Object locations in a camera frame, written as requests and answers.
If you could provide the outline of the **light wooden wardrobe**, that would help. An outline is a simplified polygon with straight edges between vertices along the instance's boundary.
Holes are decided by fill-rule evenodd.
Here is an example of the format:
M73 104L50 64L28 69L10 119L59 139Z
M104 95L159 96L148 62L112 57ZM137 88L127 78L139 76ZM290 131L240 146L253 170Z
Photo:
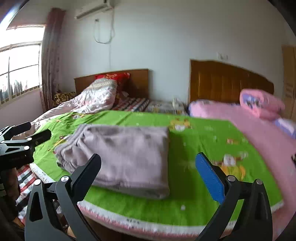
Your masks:
M295 121L295 46L283 45L283 102L285 111L283 117Z

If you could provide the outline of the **floral curtain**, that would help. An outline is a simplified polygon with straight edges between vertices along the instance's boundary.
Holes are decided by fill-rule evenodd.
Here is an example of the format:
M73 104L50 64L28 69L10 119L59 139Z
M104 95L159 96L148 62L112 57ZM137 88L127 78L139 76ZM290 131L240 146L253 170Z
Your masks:
M59 48L66 11L52 8L47 16L41 51L41 100L43 111L53 108L53 97L59 88Z

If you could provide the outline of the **lavender folded cloth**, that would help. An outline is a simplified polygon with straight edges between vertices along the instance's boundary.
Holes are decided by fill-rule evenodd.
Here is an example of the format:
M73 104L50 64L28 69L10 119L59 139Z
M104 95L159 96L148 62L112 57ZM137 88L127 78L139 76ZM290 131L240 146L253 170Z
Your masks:
M286 118L278 118L273 123L292 139L296 138L296 123Z

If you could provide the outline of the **white air conditioner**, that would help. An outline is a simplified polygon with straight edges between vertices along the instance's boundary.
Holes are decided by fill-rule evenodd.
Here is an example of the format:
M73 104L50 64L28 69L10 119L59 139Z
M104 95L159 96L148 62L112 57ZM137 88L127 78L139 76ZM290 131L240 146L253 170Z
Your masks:
M74 18L76 20L80 20L81 18L84 18L93 13L106 12L106 11L112 10L113 8L114 8L113 1L108 1L108 0L92 1L91 3L88 3L76 9Z

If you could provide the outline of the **right wooden headboard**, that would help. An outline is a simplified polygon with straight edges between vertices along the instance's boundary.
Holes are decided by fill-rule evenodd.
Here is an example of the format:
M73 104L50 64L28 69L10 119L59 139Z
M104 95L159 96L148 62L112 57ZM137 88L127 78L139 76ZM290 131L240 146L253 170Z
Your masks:
M274 84L260 74L218 61L190 60L189 103L199 99L238 103L243 89L274 94Z

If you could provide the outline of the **left wooden headboard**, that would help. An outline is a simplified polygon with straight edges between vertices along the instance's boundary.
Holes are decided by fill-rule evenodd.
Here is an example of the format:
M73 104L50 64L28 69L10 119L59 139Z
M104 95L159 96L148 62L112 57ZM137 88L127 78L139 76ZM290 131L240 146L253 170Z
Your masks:
M127 92L131 97L149 98L149 70L148 69L132 69L112 71L106 73L98 73L83 77L74 78L76 93L80 94L86 87L88 87L97 75L119 74L128 72L130 78L123 85L122 90Z

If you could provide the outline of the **folded pink quilt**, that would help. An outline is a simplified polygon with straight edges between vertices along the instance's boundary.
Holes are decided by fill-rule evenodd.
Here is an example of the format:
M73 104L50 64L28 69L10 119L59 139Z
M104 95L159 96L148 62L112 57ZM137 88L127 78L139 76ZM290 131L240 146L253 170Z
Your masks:
M259 89L241 90L239 101L242 108L263 120L276 120L280 118L281 112L285 109L282 100Z

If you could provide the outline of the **lilac knit pants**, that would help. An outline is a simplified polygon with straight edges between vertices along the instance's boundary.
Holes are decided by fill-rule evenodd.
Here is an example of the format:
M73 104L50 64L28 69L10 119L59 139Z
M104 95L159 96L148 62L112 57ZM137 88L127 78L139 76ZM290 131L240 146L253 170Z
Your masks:
M169 129L166 126L81 124L54 152L57 165L73 173L93 154L101 169L93 185L150 199L169 196Z

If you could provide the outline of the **wooden headboard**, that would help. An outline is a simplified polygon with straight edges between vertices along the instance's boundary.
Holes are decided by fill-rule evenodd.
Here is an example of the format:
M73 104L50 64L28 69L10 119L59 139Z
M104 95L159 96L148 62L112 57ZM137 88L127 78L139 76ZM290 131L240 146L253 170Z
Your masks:
M88 87L97 75L119 74L128 72L130 78L123 85L122 90L127 92L131 97L149 98L149 70L148 69L132 69L112 71L106 73L98 73L83 77L74 78L76 93L80 94L86 87Z
M218 61L190 60L189 103L199 99L238 103L243 89L274 94L274 84L260 74Z

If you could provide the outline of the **white wall socket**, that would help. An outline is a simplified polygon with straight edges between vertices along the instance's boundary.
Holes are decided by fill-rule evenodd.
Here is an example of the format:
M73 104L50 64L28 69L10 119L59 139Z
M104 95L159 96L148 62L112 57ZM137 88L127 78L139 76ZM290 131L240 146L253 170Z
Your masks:
M227 54L217 53L217 58L220 61L228 61L228 55Z

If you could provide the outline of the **pink floral quilt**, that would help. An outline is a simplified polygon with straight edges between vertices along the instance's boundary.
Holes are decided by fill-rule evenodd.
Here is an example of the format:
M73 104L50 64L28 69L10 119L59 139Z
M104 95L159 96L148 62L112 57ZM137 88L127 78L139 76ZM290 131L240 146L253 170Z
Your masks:
M58 115L74 113L97 113L112 108L117 92L117 82L114 79L99 78L91 83L76 97L59 104L57 107L46 111L44 114L31 122L31 128L21 133L13 140L20 140L34 134L46 122Z

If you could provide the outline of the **green cartoon blanket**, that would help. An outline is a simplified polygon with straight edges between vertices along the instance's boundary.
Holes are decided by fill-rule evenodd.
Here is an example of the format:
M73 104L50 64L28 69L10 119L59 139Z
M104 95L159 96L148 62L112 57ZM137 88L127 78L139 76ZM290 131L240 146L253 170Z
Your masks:
M188 116L107 110L95 114L67 113L45 124L51 139L36 148L31 169L44 182L56 181L65 171L56 163L54 148L74 133L80 124L117 126L167 126L169 130L170 195L163 200L132 197L100 187L90 188L79 203L82 212L96 222L146 232L198 233L218 208L195 167L198 152L221 159L237 158L231 173L240 180L263 179L272 212L284 205L280 189L255 147L233 124Z

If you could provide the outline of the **plaid bed sheet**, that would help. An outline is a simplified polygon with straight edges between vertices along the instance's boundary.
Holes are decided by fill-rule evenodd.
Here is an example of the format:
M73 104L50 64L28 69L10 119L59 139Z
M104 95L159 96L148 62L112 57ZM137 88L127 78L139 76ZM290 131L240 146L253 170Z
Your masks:
M35 180L41 178L44 183L52 183L54 180L35 163L19 168L17 170L17 177L21 193L16 200L16 208L18 210L18 219L23 225L25 225L27 205Z

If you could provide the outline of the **pink bed sheet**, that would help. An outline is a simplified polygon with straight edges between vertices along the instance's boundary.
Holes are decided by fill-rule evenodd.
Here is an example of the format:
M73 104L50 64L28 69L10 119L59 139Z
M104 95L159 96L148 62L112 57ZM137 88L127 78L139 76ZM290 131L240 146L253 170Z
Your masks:
M254 145L283 196L283 208L273 214L273 238L295 240L295 140L271 121L259 119L239 105L196 101L189 105L189 115L229 120Z

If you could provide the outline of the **window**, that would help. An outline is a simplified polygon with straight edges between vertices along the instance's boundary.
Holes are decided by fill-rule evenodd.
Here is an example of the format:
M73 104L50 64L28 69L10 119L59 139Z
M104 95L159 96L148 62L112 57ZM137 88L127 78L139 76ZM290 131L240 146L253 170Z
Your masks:
M1 34L1 105L40 87L44 25L20 25Z

